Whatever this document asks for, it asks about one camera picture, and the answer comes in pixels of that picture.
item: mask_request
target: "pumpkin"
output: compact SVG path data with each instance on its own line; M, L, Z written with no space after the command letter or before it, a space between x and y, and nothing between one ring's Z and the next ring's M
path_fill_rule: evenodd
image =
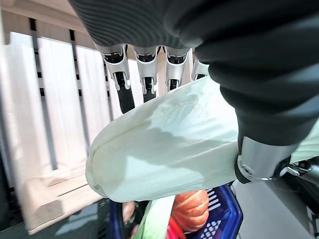
M172 216L184 232L201 229L208 219L208 195L199 190L176 195Z

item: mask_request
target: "blue crate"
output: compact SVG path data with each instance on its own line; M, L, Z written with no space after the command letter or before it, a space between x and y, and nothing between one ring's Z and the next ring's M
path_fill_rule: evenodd
M228 185L207 190L209 216L205 227L187 239L234 239L243 220L242 211Z

